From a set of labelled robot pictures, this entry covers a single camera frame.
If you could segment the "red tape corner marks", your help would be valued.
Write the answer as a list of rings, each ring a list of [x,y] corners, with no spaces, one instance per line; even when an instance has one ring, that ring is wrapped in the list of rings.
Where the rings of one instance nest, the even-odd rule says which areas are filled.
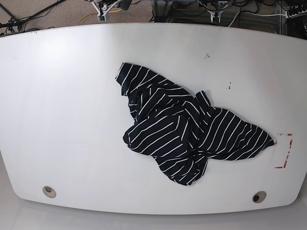
[[[283,169],[286,167],[292,143],[292,133],[278,133],[273,149],[273,164],[275,169]]]

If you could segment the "navy white striped T-shirt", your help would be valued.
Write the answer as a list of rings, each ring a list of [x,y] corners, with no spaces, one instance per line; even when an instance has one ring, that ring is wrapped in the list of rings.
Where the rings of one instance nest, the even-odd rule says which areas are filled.
[[[124,62],[116,81],[134,120],[124,142],[130,150],[152,157],[175,183],[192,185],[210,159],[250,159],[274,145],[259,126],[213,107],[205,92],[191,95],[151,69]]]

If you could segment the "aluminium frame base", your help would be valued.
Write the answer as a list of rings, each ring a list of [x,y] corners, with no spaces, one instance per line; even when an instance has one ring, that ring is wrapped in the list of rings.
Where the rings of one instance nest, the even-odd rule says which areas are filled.
[[[152,0],[152,17],[149,22],[169,22],[172,8],[185,9],[195,2],[196,0]]]

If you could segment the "white power strip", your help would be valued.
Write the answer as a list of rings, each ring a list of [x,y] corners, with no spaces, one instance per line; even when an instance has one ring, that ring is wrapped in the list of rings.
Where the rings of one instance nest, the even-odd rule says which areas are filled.
[[[287,19],[294,19],[306,15],[307,15],[307,4],[304,3],[302,5],[297,5],[290,8],[285,16]]]

